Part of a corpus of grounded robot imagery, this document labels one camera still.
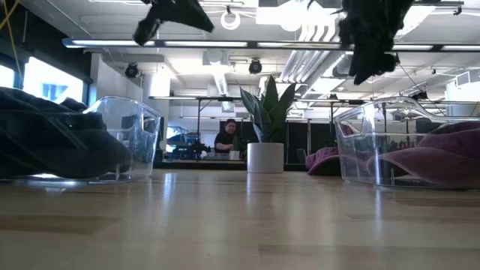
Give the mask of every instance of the yellow cable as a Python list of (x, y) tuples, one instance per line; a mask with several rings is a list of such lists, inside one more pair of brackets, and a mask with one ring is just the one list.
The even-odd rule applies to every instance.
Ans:
[(14, 13), (15, 11), (15, 8), (17, 8), (17, 5), (18, 5), (18, 1), (15, 1), (15, 4), (13, 5), (12, 9), (10, 10), (10, 12), (8, 13), (8, 15), (5, 17), (5, 19), (3, 20), (3, 22), (0, 23), (0, 30), (2, 30), (3, 26), (5, 25), (5, 23), (7, 23), (7, 20), (10, 18), (10, 16)]
[[(17, 4), (18, 4), (18, 1), (15, 1), (15, 5), (12, 7), (12, 10), (17, 6)], [(15, 48), (14, 34), (12, 33), (12, 27), (10, 25), (9, 16), (11, 13), (10, 14), (8, 13), (7, 3), (3, 4), (3, 9), (5, 11), (5, 19), (7, 20), (8, 33), (10, 34), (10, 41), (12, 43), (13, 55), (15, 56), (16, 68), (18, 69), (18, 74), (20, 76), (20, 83), (23, 83), (22, 69), (20, 68), (20, 63), (18, 62), (18, 55), (17, 55), (17, 49)]]

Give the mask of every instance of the transparent plastic container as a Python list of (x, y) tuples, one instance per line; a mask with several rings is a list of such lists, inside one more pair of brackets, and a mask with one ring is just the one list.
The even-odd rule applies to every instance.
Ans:
[(150, 176), (159, 128), (158, 113), (123, 97), (101, 98), (78, 113), (0, 110), (0, 179), (121, 182)]
[[(341, 113), (334, 123), (342, 178), (399, 188), (478, 189), (479, 120), (432, 115), (408, 97), (383, 98)], [(467, 125), (475, 127), (453, 135), (452, 128)]]

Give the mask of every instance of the black shirt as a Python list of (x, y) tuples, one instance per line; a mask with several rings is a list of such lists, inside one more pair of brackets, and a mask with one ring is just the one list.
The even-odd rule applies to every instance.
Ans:
[(228, 134), (226, 131), (221, 131), (216, 137), (215, 137), (215, 153), (230, 153), (230, 150), (220, 150), (217, 148), (217, 143), (221, 143), (224, 145), (230, 145), (233, 144), (233, 138), (235, 138), (235, 134)]

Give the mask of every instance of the man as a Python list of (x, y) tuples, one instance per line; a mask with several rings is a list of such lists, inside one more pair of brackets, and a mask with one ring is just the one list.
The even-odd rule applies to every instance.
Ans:
[(234, 150), (233, 139), (235, 138), (235, 120), (228, 119), (225, 122), (225, 129), (215, 137), (215, 153), (230, 153)]

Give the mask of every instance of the potted plant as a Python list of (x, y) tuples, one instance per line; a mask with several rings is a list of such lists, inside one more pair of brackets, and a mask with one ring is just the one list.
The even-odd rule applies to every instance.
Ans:
[(250, 113), (258, 143), (247, 146), (249, 173), (282, 173), (284, 171), (284, 144), (281, 136), (287, 120), (287, 111), (295, 99), (296, 85), (290, 85), (278, 98), (273, 76), (268, 79), (261, 99), (241, 89), (241, 101)]

